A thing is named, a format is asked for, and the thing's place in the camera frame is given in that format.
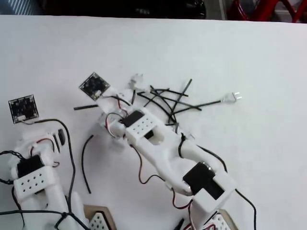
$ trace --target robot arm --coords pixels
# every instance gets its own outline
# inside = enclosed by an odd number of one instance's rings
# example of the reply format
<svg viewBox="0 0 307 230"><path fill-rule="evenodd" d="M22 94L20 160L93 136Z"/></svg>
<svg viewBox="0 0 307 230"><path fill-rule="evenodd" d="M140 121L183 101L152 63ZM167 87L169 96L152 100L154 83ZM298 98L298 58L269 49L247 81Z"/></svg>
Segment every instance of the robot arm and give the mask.
<svg viewBox="0 0 307 230"><path fill-rule="evenodd" d="M128 116L110 124L110 131L117 137L126 137L156 168L169 189L191 196L191 216L196 229L210 219L236 188L235 181L215 157L192 141L182 140L146 108L130 108ZM195 162L183 177L172 167L177 158Z"/></svg>
<svg viewBox="0 0 307 230"><path fill-rule="evenodd" d="M37 137L20 140L15 151L25 160L12 157L11 176L15 196L22 210L44 210L59 213L69 212L59 177L54 169L54 158L63 151L65 138L59 133L46 133ZM77 193L71 195L71 211L86 225L83 204ZM28 230L54 229L59 214L24 213L25 227ZM81 230L72 217L67 216L58 226L59 230Z"/></svg>

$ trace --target red chair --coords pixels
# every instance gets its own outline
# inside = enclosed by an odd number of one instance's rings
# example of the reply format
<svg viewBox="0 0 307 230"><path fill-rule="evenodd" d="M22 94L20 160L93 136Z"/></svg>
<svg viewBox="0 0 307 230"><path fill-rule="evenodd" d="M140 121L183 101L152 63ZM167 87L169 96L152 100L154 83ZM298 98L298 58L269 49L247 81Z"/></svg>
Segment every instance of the red chair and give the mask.
<svg viewBox="0 0 307 230"><path fill-rule="evenodd" d="M307 8L307 0L303 0L301 5L298 7L292 22L296 23L297 20L303 15L305 9Z"/></svg>
<svg viewBox="0 0 307 230"><path fill-rule="evenodd" d="M279 1L281 1L284 4L286 9L291 14L292 18L295 18L295 11L291 6L291 4L288 2L288 0L260 0L259 4L256 6L255 11L250 17L248 17L244 13L239 0L234 0L231 7L227 11L228 20L265 22L269 19L270 15L273 13L275 9L276 4Z"/></svg>

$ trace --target electronic component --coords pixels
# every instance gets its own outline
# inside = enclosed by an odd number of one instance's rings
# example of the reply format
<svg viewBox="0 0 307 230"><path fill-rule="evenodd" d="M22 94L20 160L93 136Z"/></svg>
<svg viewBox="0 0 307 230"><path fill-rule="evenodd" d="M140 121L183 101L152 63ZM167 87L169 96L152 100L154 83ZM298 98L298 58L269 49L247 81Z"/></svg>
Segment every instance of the electronic component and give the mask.
<svg viewBox="0 0 307 230"><path fill-rule="evenodd" d="M39 117L34 95L11 100L9 106L14 124Z"/></svg>
<svg viewBox="0 0 307 230"><path fill-rule="evenodd" d="M79 88L94 101L96 101L109 87L110 85L95 72L79 86Z"/></svg>

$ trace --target cut wire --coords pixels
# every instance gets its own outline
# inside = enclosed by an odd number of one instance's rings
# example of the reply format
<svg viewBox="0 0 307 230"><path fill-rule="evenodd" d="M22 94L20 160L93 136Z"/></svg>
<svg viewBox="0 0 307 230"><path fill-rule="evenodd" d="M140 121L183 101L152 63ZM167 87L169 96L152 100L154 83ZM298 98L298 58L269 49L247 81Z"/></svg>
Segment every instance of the cut wire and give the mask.
<svg viewBox="0 0 307 230"><path fill-rule="evenodd" d="M187 91L188 87L190 86L192 82L192 79L189 80L189 82L187 83L186 87L184 88L184 90L182 91L182 93L179 95L179 97L177 98L177 101L175 102L175 104L173 105L173 108L171 110L171 113L170 113L170 117L168 118L168 122L170 122L171 120L171 116L174 114L174 111L175 111L175 108L178 104L178 102L180 101L180 99L182 98L183 94Z"/></svg>
<svg viewBox="0 0 307 230"><path fill-rule="evenodd" d="M83 174L83 178L84 178L84 181L85 181L85 184L86 184L86 188L87 188L87 191L89 194L91 194L91 189L90 189L90 186L87 182L87 179L86 179L86 176L85 176L85 171L84 171L84 152L85 152L85 148L86 148L86 145L87 143L93 138L94 135L91 135L85 142L84 146L83 146L83 149L82 149L82 155L81 155L81 168L82 168L82 174Z"/></svg>

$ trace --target perforated plastic part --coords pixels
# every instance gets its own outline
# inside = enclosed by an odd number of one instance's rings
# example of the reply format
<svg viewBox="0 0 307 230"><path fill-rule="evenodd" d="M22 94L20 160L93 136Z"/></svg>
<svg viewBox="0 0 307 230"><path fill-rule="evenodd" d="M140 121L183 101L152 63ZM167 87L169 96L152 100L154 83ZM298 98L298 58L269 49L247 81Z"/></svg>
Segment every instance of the perforated plastic part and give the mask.
<svg viewBox="0 0 307 230"><path fill-rule="evenodd" d="M90 230L111 230L106 224L105 217L102 213L96 212L90 222Z"/></svg>
<svg viewBox="0 0 307 230"><path fill-rule="evenodd" d="M42 167L20 179L14 180L14 187L21 202L28 196L57 182L54 170L50 166Z"/></svg>
<svg viewBox="0 0 307 230"><path fill-rule="evenodd" d="M126 135L132 144L135 144L140 138L144 137L150 130L157 125L156 121L149 115L144 115L133 125L127 128Z"/></svg>
<svg viewBox="0 0 307 230"><path fill-rule="evenodd" d="M221 214L216 214L203 228L206 229L209 225L214 224L215 230L231 230Z"/></svg>

